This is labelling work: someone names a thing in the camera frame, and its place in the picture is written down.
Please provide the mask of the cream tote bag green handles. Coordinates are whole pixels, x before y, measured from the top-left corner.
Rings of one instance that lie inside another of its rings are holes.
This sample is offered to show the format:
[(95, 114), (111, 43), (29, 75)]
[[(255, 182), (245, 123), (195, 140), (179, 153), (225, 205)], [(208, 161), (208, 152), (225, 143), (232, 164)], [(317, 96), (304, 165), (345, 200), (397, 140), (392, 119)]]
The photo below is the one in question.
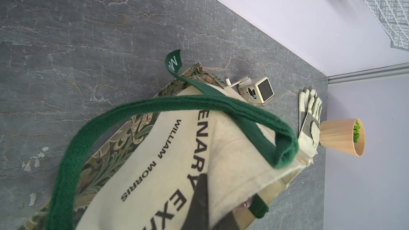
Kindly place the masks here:
[(310, 162), (293, 129), (246, 102), (200, 64), (152, 99), (120, 105), (72, 138), (50, 201), (24, 230), (181, 230), (207, 174), (209, 230), (227, 214), (239, 229), (268, 212)]

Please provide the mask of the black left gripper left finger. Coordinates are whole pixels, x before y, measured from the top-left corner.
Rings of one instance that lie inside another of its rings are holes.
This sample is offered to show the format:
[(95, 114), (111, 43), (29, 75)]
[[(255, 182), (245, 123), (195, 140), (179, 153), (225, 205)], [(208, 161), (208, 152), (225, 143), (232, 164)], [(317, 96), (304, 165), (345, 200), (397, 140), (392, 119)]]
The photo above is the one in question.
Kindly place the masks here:
[(182, 230), (208, 230), (209, 229), (209, 206), (208, 206), (208, 177), (200, 174), (194, 189), (186, 220)]

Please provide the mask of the beige pencil sharpener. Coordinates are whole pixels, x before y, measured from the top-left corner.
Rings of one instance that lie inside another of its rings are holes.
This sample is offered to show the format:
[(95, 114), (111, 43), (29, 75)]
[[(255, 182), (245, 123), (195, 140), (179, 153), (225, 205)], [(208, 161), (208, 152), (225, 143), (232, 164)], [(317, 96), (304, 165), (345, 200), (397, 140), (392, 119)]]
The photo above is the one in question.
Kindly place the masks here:
[(255, 106), (265, 106), (275, 98), (267, 77), (259, 79), (244, 77), (235, 83), (231, 83), (230, 79), (227, 78), (225, 82), (228, 87), (238, 92), (246, 102)]

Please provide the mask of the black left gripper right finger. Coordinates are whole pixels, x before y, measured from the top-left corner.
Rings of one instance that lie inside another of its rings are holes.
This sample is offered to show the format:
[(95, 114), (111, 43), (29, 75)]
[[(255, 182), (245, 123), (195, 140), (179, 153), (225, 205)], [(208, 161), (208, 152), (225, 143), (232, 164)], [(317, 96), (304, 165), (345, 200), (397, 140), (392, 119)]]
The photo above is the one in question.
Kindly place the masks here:
[(217, 230), (239, 230), (233, 214), (227, 214), (217, 223)]

